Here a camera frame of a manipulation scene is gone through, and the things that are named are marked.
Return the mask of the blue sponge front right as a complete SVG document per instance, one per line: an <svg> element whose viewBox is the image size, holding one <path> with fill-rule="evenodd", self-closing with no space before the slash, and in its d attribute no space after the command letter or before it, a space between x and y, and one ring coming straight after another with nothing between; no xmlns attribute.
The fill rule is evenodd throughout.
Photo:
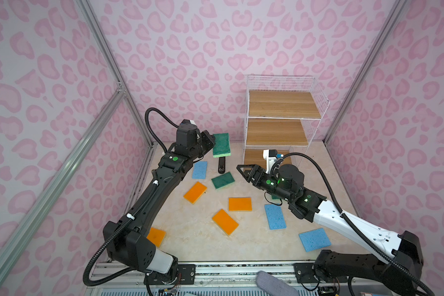
<svg viewBox="0 0 444 296"><path fill-rule="evenodd" d="M331 241L323 228L307 231L298 236L306 252L331 246Z"/></svg>

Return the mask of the orange sponge front centre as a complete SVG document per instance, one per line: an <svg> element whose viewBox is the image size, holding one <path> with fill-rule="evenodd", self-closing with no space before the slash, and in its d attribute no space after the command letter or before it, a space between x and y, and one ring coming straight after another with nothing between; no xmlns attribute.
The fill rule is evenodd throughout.
<svg viewBox="0 0 444 296"><path fill-rule="evenodd" d="M229 214L221 209L213 217L212 220L217 224L222 231L230 236L238 228L239 223L236 222Z"/></svg>

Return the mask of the orange sponge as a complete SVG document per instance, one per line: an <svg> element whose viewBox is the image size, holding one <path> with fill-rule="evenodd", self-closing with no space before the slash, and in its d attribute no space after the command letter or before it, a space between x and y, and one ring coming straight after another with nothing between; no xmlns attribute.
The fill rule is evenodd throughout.
<svg viewBox="0 0 444 296"><path fill-rule="evenodd" d="M147 239L153 243L157 248L160 248L162 245L167 232L157 228L151 228L149 234L147 235Z"/></svg>
<svg viewBox="0 0 444 296"><path fill-rule="evenodd" d="M252 200L250 197L230 197L228 209L230 212L251 212Z"/></svg>
<svg viewBox="0 0 444 296"><path fill-rule="evenodd" d="M183 197L191 204L195 204L206 190L207 186L197 181Z"/></svg>
<svg viewBox="0 0 444 296"><path fill-rule="evenodd" d="M217 224L222 231L230 236L238 228L239 223L236 222L229 214L221 209L213 217L212 220Z"/></svg>

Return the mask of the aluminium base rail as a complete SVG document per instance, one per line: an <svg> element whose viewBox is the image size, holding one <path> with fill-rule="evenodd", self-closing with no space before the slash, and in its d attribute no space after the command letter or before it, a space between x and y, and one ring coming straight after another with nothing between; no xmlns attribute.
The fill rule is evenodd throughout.
<svg viewBox="0 0 444 296"><path fill-rule="evenodd" d="M151 284L132 271L101 286L88 287L86 296L265 296L256 282L264 271L296 290L298 296L390 296L383 284L368 279L341 276L318 281L308 275L311 261L194 261L185 262L183 282L177 286Z"/></svg>

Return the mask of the orange sponge left back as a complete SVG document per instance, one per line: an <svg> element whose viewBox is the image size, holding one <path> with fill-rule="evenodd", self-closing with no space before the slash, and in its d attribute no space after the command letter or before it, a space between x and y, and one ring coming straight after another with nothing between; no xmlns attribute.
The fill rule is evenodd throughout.
<svg viewBox="0 0 444 296"><path fill-rule="evenodd" d="M183 197L191 204L195 204L206 190L207 186L197 181Z"/></svg>

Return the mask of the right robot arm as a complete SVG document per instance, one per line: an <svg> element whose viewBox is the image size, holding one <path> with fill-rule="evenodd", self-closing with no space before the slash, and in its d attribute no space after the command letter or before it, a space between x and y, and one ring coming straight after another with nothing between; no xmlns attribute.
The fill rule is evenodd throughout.
<svg viewBox="0 0 444 296"><path fill-rule="evenodd" d="M265 168L241 164L237 170L254 187L285 201L298 219L327 227L368 250L364 255L322 250L311 274L320 281L346 277L349 287L354 278L362 278L379 282L400 296L432 296L432 289L421 281L424 257L417 235L389 231L343 210L321 167L308 155L297 155L318 170L329 197L308 189L305 175L295 165L284 163L292 154L277 156L275 150L269 150Z"/></svg>

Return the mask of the orange sponge front left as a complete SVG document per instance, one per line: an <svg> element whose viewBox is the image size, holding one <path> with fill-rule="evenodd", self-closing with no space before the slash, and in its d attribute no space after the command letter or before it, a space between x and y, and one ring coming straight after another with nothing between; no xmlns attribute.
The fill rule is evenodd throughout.
<svg viewBox="0 0 444 296"><path fill-rule="evenodd" d="M160 248L162 245L167 232L157 228L151 228L149 234L147 235L147 239L153 243L157 248Z"/></svg>

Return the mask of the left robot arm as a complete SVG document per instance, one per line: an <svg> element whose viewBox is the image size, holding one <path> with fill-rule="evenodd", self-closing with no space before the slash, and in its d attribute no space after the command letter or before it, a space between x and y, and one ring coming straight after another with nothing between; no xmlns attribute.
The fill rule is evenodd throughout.
<svg viewBox="0 0 444 296"><path fill-rule="evenodd" d="M85 286L99 286L130 271L159 273L170 279L177 277L178 259L159 250L148 239L148 234L165 201L184 180L196 161L211 151L216 139L208 131L201 131L195 123L183 120L174 123L176 141L162 146L164 155L158 167L152 171L152 180L135 204L118 222L108 222L104 229L104 243L91 257L83 272ZM91 272L103 253L126 267L123 270L92 280Z"/></svg>

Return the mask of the grey cloth object front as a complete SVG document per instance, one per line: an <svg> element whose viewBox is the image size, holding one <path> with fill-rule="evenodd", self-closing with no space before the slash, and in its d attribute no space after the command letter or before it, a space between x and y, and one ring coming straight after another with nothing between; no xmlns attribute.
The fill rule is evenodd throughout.
<svg viewBox="0 0 444 296"><path fill-rule="evenodd" d="M282 282L278 278L266 273L265 271L259 271L255 278L256 285L262 291L270 294L271 296L298 296L298 291L290 285Z"/></svg>

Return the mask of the blue sponge back left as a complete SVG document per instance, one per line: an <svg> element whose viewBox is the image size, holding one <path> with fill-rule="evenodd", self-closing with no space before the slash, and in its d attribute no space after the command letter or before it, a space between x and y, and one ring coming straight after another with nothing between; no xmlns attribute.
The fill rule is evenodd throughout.
<svg viewBox="0 0 444 296"><path fill-rule="evenodd" d="M204 180L207 175L208 163L206 161L198 161L193 166L192 178L195 180Z"/></svg>

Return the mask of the black stapler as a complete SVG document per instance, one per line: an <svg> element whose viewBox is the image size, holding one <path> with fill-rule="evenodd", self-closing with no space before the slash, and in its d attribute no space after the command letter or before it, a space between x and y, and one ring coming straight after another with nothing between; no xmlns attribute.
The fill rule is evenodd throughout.
<svg viewBox="0 0 444 296"><path fill-rule="evenodd" d="M218 173L221 175L226 173L226 157L218 158Z"/></svg>

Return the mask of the blue sponge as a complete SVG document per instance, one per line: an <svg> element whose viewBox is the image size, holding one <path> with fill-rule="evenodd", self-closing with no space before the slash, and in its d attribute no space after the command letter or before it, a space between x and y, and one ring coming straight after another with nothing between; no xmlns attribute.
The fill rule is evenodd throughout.
<svg viewBox="0 0 444 296"><path fill-rule="evenodd" d="M331 241L323 228L307 231L298 236L306 252L331 246Z"/></svg>
<svg viewBox="0 0 444 296"><path fill-rule="evenodd" d="M266 204L264 208L270 230L287 228L282 208L279 205Z"/></svg>
<svg viewBox="0 0 444 296"><path fill-rule="evenodd" d="M198 161L193 166L192 178L195 180L204 180L207 175L208 163L206 161Z"/></svg>

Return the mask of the blue sponge centre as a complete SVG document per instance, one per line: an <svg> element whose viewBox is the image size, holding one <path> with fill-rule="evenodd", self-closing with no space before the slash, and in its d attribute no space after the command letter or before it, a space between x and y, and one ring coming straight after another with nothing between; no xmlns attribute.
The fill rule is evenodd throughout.
<svg viewBox="0 0 444 296"><path fill-rule="evenodd" d="M282 208L279 205L266 204L264 208L270 230L287 228Z"/></svg>

